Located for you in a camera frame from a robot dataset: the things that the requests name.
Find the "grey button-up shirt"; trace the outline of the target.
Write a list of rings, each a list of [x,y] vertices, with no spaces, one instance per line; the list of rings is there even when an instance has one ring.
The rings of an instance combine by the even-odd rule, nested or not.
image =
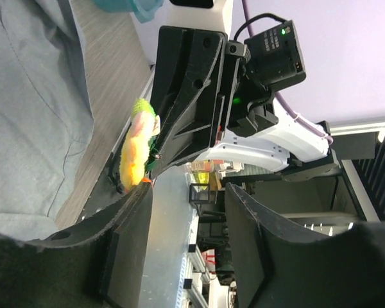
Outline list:
[[[0,1],[0,233],[58,230],[93,128],[71,2]]]

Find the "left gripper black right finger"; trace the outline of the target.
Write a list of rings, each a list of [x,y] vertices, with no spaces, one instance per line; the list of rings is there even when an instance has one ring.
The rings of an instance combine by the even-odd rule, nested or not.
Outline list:
[[[328,236],[234,184],[225,212],[240,307],[385,307],[385,221]]]

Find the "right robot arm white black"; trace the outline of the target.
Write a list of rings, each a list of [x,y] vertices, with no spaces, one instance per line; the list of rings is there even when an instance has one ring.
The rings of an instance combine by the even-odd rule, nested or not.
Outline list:
[[[151,105],[161,120],[146,172],[193,160],[232,160],[287,181],[338,164],[326,122],[289,109],[280,91],[305,80],[293,21],[239,42],[218,31],[163,26]]]

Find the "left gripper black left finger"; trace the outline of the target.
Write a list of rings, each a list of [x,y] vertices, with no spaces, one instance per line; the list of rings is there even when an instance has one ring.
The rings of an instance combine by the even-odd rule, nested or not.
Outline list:
[[[44,240],[0,234],[0,307],[137,307],[153,189]]]

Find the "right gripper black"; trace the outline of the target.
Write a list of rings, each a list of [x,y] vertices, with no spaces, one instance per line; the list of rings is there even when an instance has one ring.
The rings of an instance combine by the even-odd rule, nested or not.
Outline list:
[[[228,123],[218,128],[250,137],[278,124],[273,99],[277,93],[306,79],[304,59],[292,20],[244,40]],[[157,61],[150,103],[160,116],[154,149],[161,158],[151,170],[158,176],[172,166],[194,160],[215,142],[223,96],[220,93],[224,33],[163,26],[159,30]]]

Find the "colourful pompom flower brooch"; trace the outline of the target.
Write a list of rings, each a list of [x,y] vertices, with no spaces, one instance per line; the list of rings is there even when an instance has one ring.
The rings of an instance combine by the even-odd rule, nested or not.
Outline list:
[[[150,102],[139,98],[131,113],[128,132],[121,148],[119,177],[127,193],[145,182],[146,163],[150,156],[150,141],[160,133],[160,116]]]

